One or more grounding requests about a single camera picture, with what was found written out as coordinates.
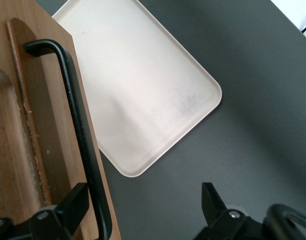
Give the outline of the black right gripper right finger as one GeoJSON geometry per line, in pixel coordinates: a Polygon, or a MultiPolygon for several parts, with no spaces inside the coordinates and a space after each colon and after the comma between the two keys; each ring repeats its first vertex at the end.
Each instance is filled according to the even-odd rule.
{"type": "Polygon", "coordinates": [[[251,240],[248,217],[235,209],[228,209],[210,182],[202,184],[202,211],[207,226],[199,233],[201,240],[251,240]]]}

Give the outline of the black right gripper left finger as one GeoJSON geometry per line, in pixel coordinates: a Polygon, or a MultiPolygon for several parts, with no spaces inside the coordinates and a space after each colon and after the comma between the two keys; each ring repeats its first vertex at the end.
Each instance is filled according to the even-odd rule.
{"type": "Polygon", "coordinates": [[[58,205],[43,209],[30,219],[32,239],[71,240],[88,209],[88,185],[78,183],[58,205]]]}

